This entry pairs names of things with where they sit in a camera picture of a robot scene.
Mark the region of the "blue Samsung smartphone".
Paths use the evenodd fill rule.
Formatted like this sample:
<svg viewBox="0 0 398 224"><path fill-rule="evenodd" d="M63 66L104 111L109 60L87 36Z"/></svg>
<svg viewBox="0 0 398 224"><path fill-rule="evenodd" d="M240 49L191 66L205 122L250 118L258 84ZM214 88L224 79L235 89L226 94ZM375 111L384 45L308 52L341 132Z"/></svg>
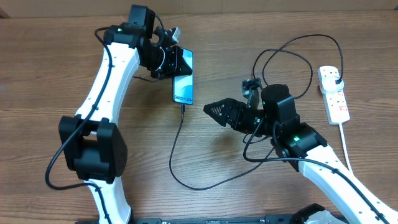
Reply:
<svg viewBox="0 0 398 224"><path fill-rule="evenodd" d="M193 57L192 51L182 48L183 55ZM176 76L173 78L173 101L185 105L193 104L193 73L191 75Z"/></svg>

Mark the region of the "white charger plug adapter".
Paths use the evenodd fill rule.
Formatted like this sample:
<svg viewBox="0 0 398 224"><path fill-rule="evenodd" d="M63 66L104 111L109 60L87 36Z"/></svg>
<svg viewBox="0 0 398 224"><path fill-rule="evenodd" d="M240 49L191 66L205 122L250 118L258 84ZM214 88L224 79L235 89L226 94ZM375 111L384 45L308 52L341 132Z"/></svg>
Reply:
<svg viewBox="0 0 398 224"><path fill-rule="evenodd" d="M343 80L337 83L338 80L339 79L335 77L323 77L320 80L320 91L323 94L341 91L344 88L345 83Z"/></svg>

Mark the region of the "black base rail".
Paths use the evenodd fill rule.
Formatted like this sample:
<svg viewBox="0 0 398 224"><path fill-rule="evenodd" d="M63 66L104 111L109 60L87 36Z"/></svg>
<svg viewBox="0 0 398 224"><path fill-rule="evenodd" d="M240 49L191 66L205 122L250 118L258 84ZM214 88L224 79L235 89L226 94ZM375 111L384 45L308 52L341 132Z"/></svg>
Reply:
<svg viewBox="0 0 398 224"><path fill-rule="evenodd" d="M241 218L188 218L188 219L160 219L141 218L134 219L132 223L137 224L269 224L269 223L290 223L291 215L266 215L264 217L241 217Z"/></svg>

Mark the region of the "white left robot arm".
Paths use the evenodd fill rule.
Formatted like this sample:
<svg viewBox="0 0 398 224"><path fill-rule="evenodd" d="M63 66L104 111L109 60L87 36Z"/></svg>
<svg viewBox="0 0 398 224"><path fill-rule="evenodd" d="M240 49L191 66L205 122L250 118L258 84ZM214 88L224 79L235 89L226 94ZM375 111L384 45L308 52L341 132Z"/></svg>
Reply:
<svg viewBox="0 0 398 224"><path fill-rule="evenodd" d="M98 209L98 223L131 223L121 176L127 145L118 128L119 114L131 80L140 67L152 81L172 79L174 102L193 104L193 53L179 46L178 27L155 26L158 15L133 5L127 22L103 29L103 58L93 86L72 117L58 125L59 154L75 171L81 186L90 189Z"/></svg>

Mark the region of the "white power strip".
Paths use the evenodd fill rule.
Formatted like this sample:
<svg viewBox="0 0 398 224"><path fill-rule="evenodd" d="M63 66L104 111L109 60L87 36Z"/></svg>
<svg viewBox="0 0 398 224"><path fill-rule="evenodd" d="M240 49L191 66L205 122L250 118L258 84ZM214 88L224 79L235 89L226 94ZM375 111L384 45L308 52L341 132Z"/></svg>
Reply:
<svg viewBox="0 0 398 224"><path fill-rule="evenodd" d="M319 86L323 77L340 79L339 71L333 66L322 66L318 69ZM343 89L329 94L323 94L323 101L329 124L341 125L350 120L348 106Z"/></svg>

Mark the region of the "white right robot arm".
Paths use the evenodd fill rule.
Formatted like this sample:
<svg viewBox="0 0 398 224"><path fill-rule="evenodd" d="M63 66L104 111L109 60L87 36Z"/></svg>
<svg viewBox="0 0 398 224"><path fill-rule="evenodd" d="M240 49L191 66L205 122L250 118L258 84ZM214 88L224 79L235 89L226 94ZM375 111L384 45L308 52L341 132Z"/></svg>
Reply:
<svg viewBox="0 0 398 224"><path fill-rule="evenodd" d="M300 121L287 85L261 91L263 108L226 98L205 105L204 112L222 126L254 136L269 136L276 161L289 162L311 180L349 223L397 223L397 211L372 194L339 160L327 140Z"/></svg>

